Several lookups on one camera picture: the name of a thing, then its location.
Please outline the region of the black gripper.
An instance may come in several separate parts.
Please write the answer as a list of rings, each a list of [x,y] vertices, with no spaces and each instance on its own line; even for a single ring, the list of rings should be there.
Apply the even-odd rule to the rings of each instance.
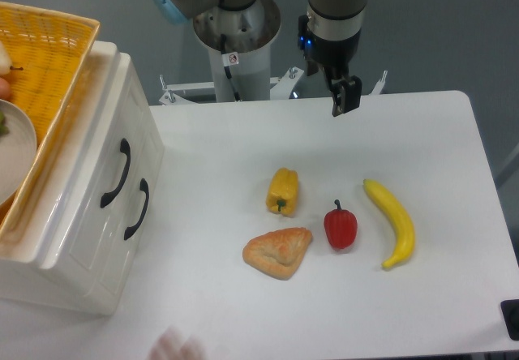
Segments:
[[[357,76],[346,77],[360,33],[361,15],[350,19],[326,19],[318,14],[306,14],[298,18],[298,47],[306,61],[307,76],[322,70],[328,80],[338,80],[329,84],[333,117],[360,106],[362,81]]]

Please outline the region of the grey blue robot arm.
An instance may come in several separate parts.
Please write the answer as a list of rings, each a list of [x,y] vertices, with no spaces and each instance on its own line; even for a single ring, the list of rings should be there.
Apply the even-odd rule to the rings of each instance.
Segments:
[[[216,99],[267,100],[270,46],[281,28],[273,0],[153,0],[172,24],[192,21],[210,56]],[[298,17],[297,45],[307,75],[321,72],[332,94],[332,115],[360,105],[362,81],[349,64],[358,48],[368,0],[307,0]]]

